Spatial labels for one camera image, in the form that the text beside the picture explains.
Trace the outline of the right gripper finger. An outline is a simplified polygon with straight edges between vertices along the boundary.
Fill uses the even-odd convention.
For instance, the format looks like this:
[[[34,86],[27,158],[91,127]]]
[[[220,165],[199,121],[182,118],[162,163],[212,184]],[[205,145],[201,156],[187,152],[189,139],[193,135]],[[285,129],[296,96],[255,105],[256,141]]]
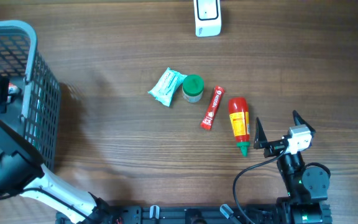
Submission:
[[[301,116],[300,114],[296,111],[296,110],[293,110],[293,120],[295,122],[295,125],[296,126],[299,126],[299,125],[306,125],[308,127],[308,129],[310,130],[311,134],[315,134],[316,133],[316,130],[311,126],[309,125]]]
[[[263,149],[266,148],[267,146],[268,146],[268,141],[262,123],[260,122],[259,117],[256,117],[254,149]]]

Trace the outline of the red white small packet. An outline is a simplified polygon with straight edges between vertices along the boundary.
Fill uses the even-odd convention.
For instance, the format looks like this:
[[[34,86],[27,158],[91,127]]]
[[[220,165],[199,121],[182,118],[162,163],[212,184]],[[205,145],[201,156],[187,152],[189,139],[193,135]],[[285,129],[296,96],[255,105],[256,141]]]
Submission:
[[[13,83],[9,83],[7,103],[12,103],[16,98],[21,95],[22,89]]]

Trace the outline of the red sauce bottle green cap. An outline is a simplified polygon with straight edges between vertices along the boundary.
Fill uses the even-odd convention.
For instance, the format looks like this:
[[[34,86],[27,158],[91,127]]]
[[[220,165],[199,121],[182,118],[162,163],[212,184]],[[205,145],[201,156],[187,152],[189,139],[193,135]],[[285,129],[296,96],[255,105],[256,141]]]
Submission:
[[[236,145],[247,157],[250,147],[249,107],[244,97],[231,98],[228,102],[229,119]]]

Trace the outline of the red Nescafe stick sachet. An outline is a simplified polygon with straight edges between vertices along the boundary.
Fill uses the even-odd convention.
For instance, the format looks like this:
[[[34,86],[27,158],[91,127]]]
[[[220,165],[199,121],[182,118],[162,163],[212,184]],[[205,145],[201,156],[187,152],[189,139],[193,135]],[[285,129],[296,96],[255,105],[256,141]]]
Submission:
[[[206,114],[200,124],[203,129],[210,130],[213,125],[214,118],[216,116],[217,110],[219,108],[219,104],[223,97],[225,90],[221,86],[215,86],[213,91],[213,97],[211,102],[206,110]]]

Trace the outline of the green lid jar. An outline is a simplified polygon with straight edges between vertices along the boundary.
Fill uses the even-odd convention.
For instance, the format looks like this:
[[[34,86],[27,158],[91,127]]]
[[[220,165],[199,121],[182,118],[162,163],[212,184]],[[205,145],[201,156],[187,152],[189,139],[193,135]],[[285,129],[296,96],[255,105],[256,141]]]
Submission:
[[[182,83],[183,98],[189,103],[198,102],[204,91],[204,80],[199,75],[188,75]]]

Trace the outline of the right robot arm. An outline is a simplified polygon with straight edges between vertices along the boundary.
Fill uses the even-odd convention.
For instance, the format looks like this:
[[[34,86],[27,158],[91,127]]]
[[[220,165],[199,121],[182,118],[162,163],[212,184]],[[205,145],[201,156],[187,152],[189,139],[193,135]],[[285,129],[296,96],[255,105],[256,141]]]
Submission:
[[[328,199],[330,170],[318,163],[306,164],[301,153],[312,145],[315,129],[297,111],[293,111],[295,125],[276,141],[268,141],[262,123],[255,122],[254,148],[263,149],[264,157],[275,157],[277,167],[287,190],[273,206],[274,223],[332,223]]]

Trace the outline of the teal tissue pack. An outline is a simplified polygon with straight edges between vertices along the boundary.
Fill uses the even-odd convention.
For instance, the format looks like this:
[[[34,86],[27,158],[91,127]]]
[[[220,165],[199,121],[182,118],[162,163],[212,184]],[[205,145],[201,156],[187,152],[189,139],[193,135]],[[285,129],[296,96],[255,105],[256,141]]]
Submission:
[[[164,106],[169,107],[172,98],[188,75],[181,74],[178,71],[168,67],[158,80],[157,84],[148,93]]]

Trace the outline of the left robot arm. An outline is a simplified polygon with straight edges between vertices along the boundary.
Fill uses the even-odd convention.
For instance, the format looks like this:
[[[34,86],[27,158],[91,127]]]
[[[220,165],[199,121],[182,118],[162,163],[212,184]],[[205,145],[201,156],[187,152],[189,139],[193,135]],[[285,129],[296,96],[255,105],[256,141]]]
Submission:
[[[9,80],[0,80],[7,95]],[[58,223],[121,223],[121,217],[101,198],[78,190],[44,164],[40,152],[0,120],[0,201],[32,198],[63,214]]]

